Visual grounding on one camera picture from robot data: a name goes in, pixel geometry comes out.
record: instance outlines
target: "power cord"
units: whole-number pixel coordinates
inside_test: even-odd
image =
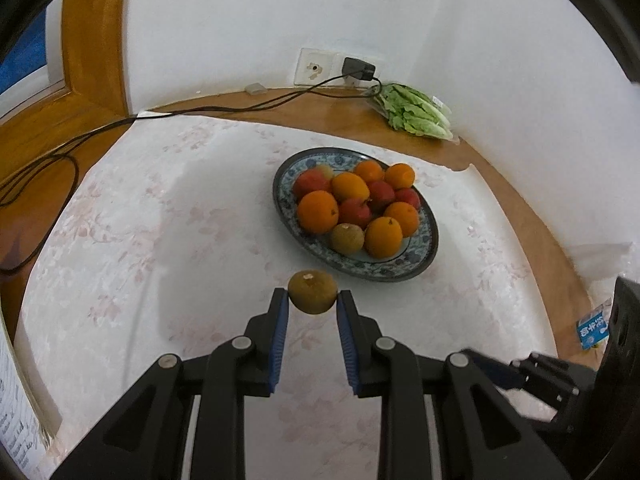
[[[73,183],[69,189],[69,192],[65,198],[65,201],[62,204],[62,207],[60,208],[60,211],[56,215],[56,219],[53,221],[53,223],[47,230],[47,233],[44,235],[42,240],[38,243],[36,248],[31,252],[31,254],[29,254],[29,256],[27,256],[18,265],[16,265],[15,267],[12,267],[11,269],[0,268],[0,275],[12,276],[13,274],[17,274],[25,266],[27,266],[27,264],[31,260],[33,260],[34,257],[36,257],[37,254],[44,247],[44,244],[46,243],[47,239],[49,238],[49,235],[53,231],[53,228],[55,227],[56,222],[60,218],[60,215],[62,215],[62,212],[64,211],[66,205],[69,203],[69,201],[71,200],[71,197],[74,195],[74,193],[76,192],[76,189],[78,188],[78,183],[80,181],[80,167],[78,164],[78,160],[74,156],[72,156],[71,153],[73,152],[73,150],[76,150],[79,146],[82,146],[89,139],[101,133],[107,132],[109,130],[113,130],[114,128],[117,128],[120,126],[126,126],[127,124],[133,124],[135,121],[165,119],[167,117],[174,117],[177,115],[185,115],[185,114],[196,113],[196,112],[242,113],[242,112],[261,112],[265,110],[273,110],[274,108],[277,108],[279,106],[282,106],[283,104],[289,103],[304,94],[316,94],[316,95],[320,95],[320,96],[331,98],[331,99],[363,99],[363,98],[370,98],[370,97],[375,97],[379,95],[380,92],[382,92],[382,81],[380,81],[380,79],[378,79],[377,77],[366,78],[367,80],[375,80],[378,83],[376,91],[373,93],[369,93],[369,91],[365,91],[365,92],[361,92],[358,95],[339,96],[339,95],[324,94],[322,92],[316,91],[316,88],[324,86],[331,81],[335,81],[337,79],[340,79],[346,76],[356,76],[359,79],[365,79],[363,75],[364,75],[364,71],[362,67],[360,67],[359,70],[353,70],[349,73],[344,73],[336,77],[325,79],[324,81],[321,81],[318,84],[313,85],[304,90],[296,90],[293,92],[289,92],[279,97],[268,99],[267,101],[263,101],[261,103],[248,106],[245,108],[234,108],[234,107],[211,105],[211,106],[200,106],[195,108],[184,108],[181,110],[174,110],[173,112],[168,112],[163,115],[156,115],[156,116],[144,116],[144,117],[128,116],[123,119],[113,121],[113,123],[105,124],[100,128],[96,128],[95,130],[92,130],[85,134],[74,137],[71,140],[68,140],[61,146],[57,147],[52,153],[43,155],[37,158],[36,160],[34,160],[33,162],[31,162],[30,164],[26,165],[24,168],[22,168],[20,171],[15,173],[9,180],[7,180],[5,183],[3,183],[0,186],[0,194],[2,194],[0,196],[0,207],[6,207],[14,203],[18,199],[18,197],[22,194],[24,189],[29,185],[29,183],[36,176],[38,176],[41,172],[46,170],[52,164],[56,163],[59,160],[68,160],[74,166]]]

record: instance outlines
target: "power outlet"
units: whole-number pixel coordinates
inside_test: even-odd
[[[381,59],[369,56],[357,56],[355,54],[344,54],[342,52],[331,52],[330,50],[317,50],[314,48],[303,48],[298,58],[296,74],[293,84],[296,86],[312,86],[325,79],[342,74],[342,64],[345,57],[356,57],[376,66],[376,77],[380,78],[383,62]],[[359,81],[353,77],[338,78],[327,86],[370,86],[371,81]]]

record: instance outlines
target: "charger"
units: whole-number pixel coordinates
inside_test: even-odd
[[[376,66],[355,57],[345,57],[342,64],[342,75],[350,75],[360,81],[371,81],[376,73]]]

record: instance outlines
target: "silver bolt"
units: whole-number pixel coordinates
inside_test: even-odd
[[[246,350],[251,346],[251,339],[245,335],[239,335],[231,342],[231,344],[237,350]]]
[[[173,368],[178,364],[178,358],[173,354],[164,354],[158,359],[158,365],[161,368]]]
[[[464,354],[451,354],[449,356],[449,362],[456,368],[464,368],[469,364],[469,358]]]
[[[396,342],[390,337],[379,337],[376,340],[376,346],[381,350],[391,350],[396,346]]]

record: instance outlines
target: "blue patterned plate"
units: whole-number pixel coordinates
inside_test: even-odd
[[[438,225],[433,212],[421,193],[420,227],[415,235],[405,238],[402,247],[388,260],[376,260],[365,251],[343,256],[329,247],[328,236],[305,233],[296,219],[296,198],[293,183],[300,173],[318,164],[328,164],[334,171],[351,171],[363,160],[376,160],[364,153],[343,148],[313,148],[289,157],[273,179],[273,201],[283,224],[296,240],[310,253],[334,269],[372,282],[403,282],[423,272],[433,261],[438,250]],[[383,169],[388,165],[376,160]]]

